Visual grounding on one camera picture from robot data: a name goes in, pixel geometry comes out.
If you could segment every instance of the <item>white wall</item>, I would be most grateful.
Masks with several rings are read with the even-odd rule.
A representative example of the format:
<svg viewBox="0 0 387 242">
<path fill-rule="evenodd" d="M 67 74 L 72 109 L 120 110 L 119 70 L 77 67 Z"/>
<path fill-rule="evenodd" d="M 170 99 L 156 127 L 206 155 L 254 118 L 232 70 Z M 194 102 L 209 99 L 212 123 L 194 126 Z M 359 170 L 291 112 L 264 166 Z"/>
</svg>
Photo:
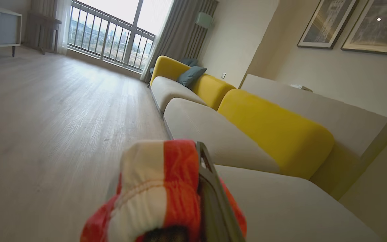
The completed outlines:
<svg viewBox="0 0 387 242">
<path fill-rule="evenodd" d="M 0 7 L 22 14 L 22 40 L 25 36 L 26 17 L 31 8 L 31 0 L 0 0 Z"/>
<path fill-rule="evenodd" d="M 222 0 L 207 32 L 200 64 L 238 87 L 277 8 L 278 0 Z"/>
<path fill-rule="evenodd" d="M 255 76 L 261 76 L 263 74 L 264 66 L 267 66 L 271 62 L 275 54 L 276 48 L 274 47 L 282 40 L 286 26 L 290 23 L 291 18 L 288 18 L 288 16 L 292 16 L 295 13 L 299 3 L 299 1 L 293 0 L 279 1 L 273 18 L 267 26 L 267 30 L 256 49 L 256 53 L 253 56 L 252 62 L 250 62 L 246 74 Z"/>
<path fill-rule="evenodd" d="M 361 0 L 333 50 L 298 48 L 319 0 L 303 0 L 263 78 L 301 84 L 314 92 L 387 117 L 387 55 L 344 52 L 344 40 L 366 0 Z M 340 202 L 387 241 L 387 147 Z"/>
</svg>

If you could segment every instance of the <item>window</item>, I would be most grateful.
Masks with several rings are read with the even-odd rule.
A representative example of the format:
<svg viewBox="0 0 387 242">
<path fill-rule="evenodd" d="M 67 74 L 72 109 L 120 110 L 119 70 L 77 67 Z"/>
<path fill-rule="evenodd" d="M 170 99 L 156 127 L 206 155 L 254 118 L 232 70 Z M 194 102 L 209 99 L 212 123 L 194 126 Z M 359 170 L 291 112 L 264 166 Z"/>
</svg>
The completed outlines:
<svg viewBox="0 0 387 242">
<path fill-rule="evenodd" d="M 69 47 L 144 70 L 173 0 L 71 0 Z"/>
</svg>

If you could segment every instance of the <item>picture frame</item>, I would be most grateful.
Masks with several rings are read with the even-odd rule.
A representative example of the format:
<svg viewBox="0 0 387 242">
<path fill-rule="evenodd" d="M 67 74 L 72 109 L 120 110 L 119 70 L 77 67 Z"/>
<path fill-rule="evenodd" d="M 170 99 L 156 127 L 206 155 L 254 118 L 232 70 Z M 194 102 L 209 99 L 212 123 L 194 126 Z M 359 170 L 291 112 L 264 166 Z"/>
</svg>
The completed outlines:
<svg viewBox="0 0 387 242">
<path fill-rule="evenodd" d="M 387 55 L 387 0 L 369 0 L 342 50 Z"/>
<path fill-rule="evenodd" d="M 358 2 L 358 0 L 321 0 L 297 46 L 332 49 Z"/>
</svg>

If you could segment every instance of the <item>orange and white fabric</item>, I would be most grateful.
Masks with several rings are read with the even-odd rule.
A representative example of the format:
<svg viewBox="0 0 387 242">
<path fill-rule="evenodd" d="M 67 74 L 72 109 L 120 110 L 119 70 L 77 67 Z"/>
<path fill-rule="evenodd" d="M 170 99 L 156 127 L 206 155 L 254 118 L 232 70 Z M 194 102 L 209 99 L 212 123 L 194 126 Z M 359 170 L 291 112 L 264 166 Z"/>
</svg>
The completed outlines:
<svg viewBox="0 0 387 242">
<path fill-rule="evenodd" d="M 125 150 L 116 195 L 88 219 L 80 241 L 141 242 L 146 232 L 171 226 L 199 241 L 198 160 L 191 140 L 142 141 Z M 246 220 L 223 187 L 246 236 Z"/>
</svg>

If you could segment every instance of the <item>light wood laminate floor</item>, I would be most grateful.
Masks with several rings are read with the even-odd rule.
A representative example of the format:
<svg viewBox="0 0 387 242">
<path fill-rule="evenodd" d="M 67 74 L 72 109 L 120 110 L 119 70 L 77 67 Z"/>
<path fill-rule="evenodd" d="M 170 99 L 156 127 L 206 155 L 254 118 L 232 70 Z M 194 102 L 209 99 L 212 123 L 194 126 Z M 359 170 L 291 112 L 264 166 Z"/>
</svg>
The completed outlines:
<svg viewBox="0 0 387 242">
<path fill-rule="evenodd" d="M 0 48 L 0 241 L 78 241 L 139 139 L 168 139 L 145 83 Z"/>
</svg>

